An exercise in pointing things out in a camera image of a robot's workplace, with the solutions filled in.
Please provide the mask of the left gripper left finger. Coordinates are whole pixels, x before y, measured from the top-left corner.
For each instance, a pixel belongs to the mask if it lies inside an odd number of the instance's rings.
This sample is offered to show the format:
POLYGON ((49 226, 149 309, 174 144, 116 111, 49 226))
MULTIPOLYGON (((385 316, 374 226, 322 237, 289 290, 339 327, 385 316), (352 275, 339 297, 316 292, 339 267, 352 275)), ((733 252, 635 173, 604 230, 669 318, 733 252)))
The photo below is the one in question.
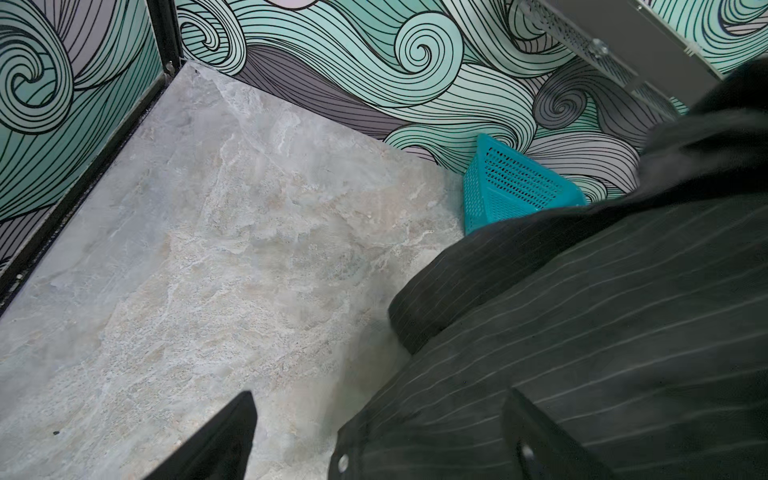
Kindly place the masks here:
POLYGON ((258 413, 251 391, 242 391, 145 479, 245 477, 258 413))

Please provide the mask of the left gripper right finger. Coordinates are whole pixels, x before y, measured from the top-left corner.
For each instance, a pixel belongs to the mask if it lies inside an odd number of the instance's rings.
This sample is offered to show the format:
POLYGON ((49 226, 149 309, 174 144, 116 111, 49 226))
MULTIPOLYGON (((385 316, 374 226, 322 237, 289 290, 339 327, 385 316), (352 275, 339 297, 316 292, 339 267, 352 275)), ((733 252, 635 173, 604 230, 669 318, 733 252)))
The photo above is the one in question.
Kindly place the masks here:
POLYGON ((615 479, 617 475, 511 388, 501 411, 501 432, 514 479, 615 479))

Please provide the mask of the dark pinstriped long sleeve shirt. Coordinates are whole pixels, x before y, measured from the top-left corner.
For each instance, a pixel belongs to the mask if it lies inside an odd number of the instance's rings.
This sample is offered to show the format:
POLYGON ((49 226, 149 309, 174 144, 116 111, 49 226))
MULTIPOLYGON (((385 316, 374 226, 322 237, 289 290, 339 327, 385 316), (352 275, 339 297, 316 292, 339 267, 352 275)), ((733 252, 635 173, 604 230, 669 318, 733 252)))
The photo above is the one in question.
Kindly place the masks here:
POLYGON ((621 479, 767 475, 767 60, 655 128, 631 193, 480 228, 388 315, 408 363, 338 432, 332 479, 543 469, 529 401, 621 479))

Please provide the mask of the teal plastic basket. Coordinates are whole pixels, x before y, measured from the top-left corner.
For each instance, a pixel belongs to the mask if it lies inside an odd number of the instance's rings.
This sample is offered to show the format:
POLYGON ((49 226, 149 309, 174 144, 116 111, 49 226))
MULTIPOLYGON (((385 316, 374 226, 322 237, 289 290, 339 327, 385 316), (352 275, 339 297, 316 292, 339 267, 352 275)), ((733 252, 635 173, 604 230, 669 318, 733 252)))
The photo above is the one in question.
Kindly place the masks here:
POLYGON ((587 204, 581 189, 489 135, 463 176, 464 233, 541 210, 587 204))

